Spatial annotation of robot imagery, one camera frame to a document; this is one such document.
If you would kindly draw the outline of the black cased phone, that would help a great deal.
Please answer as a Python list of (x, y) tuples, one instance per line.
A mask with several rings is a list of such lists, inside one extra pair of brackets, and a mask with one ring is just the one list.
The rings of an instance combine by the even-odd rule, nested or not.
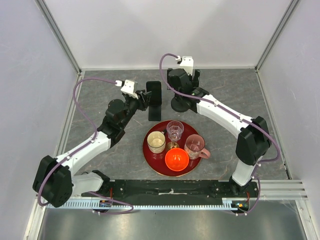
[(146, 91), (151, 92), (149, 100), (150, 106), (162, 105), (162, 84), (160, 81), (147, 81)]

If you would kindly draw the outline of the black round-base clamp stand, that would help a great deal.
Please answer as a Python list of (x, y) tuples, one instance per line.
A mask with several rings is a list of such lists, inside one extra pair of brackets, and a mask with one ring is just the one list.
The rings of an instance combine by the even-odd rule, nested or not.
[(191, 107), (191, 103), (188, 98), (183, 97), (183, 96), (178, 96), (178, 95), (175, 95), (172, 98), (170, 104), (171, 104), (171, 108), (174, 111), (179, 112), (179, 113), (186, 112)]

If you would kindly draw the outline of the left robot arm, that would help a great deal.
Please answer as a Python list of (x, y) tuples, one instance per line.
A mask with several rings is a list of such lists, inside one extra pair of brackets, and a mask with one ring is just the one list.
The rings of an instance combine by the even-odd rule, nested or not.
[(110, 191), (108, 177), (98, 170), (87, 177), (75, 177), (75, 173), (102, 152), (116, 145), (125, 134), (125, 127), (136, 111), (145, 111), (152, 93), (137, 90), (133, 95), (124, 93), (124, 100), (114, 99), (107, 107), (101, 125), (93, 135), (68, 152), (42, 158), (32, 188), (38, 199), (45, 199), (55, 208), (65, 204), (72, 195), (94, 192), (99, 197)]

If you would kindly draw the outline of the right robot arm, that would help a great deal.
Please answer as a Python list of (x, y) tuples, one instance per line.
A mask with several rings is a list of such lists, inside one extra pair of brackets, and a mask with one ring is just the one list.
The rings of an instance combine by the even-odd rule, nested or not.
[(238, 163), (229, 179), (229, 191), (233, 196), (240, 197), (247, 191), (258, 161), (272, 145), (267, 137), (267, 122), (261, 116), (245, 116), (222, 104), (208, 91), (199, 87), (199, 79), (199, 70), (188, 74), (182, 68), (168, 69), (166, 81), (169, 87), (175, 90), (171, 107), (176, 112), (191, 110), (205, 116), (235, 136)]

